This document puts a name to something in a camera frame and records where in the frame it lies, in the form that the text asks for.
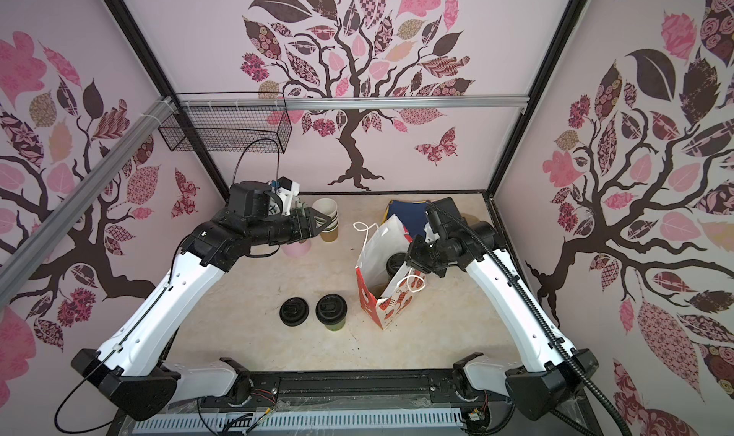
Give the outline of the black plastic cup lid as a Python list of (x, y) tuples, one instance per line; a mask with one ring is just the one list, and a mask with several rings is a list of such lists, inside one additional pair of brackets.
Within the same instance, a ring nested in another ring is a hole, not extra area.
[(347, 317), (348, 305), (339, 294), (327, 294), (317, 302), (315, 313), (317, 319), (325, 326), (338, 326), (344, 323)]
[(386, 261), (385, 269), (388, 273), (388, 277), (392, 278), (394, 277), (399, 269), (401, 269), (401, 266), (404, 264), (406, 258), (405, 252), (397, 252), (396, 254), (392, 254)]

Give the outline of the red white paper takeout bag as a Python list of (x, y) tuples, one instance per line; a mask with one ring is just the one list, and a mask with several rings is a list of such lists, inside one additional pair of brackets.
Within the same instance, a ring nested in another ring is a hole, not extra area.
[(356, 222), (353, 228), (364, 234), (356, 265), (359, 303), (370, 319), (384, 330), (411, 304), (416, 294), (427, 287), (427, 275), (404, 262), (394, 277), (388, 277), (387, 259), (397, 252), (407, 253), (412, 243), (397, 216), (381, 225)]

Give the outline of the green paper coffee cup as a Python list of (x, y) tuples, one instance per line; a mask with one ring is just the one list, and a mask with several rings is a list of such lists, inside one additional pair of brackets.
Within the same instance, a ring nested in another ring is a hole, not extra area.
[(336, 332), (341, 330), (344, 327), (345, 323), (346, 321), (342, 320), (339, 323), (325, 324), (325, 327), (332, 332)]

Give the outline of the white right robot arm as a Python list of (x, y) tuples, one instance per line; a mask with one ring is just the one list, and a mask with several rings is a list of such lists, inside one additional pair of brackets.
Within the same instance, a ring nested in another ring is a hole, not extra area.
[(547, 316), (512, 261), (506, 241), (487, 222), (468, 224), (452, 198), (426, 204), (427, 229), (409, 246), (405, 263), (422, 273), (444, 277), (457, 267), (487, 296), (518, 350), (518, 366), (500, 366), (480, 358), (463, 365), (472, 388), (510, 399), (527, 419), (556, 416), (582, 434), (591, 430), (560, 411), (583, 390), (602, 405), (620, 433), (631, 430), (615, 404), (593, 382), (598, 359), (578, 349)]

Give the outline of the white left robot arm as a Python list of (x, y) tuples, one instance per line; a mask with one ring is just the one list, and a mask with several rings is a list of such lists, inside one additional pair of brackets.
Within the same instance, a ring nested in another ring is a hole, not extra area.
[(227, 204), (176, 247), (168, 273), (124, 326), (98, 349), (82, 349), (72, 367), (119, 411), (146, 421), (172, 403), (223, 398), (240, 407), (250, 399), (250, 371), (231, 358), (186, 367), (162, 353), (206, 292), (253, 248), (319, 236), (335, 218), (298, 200), (296, 182), (236, 183)]

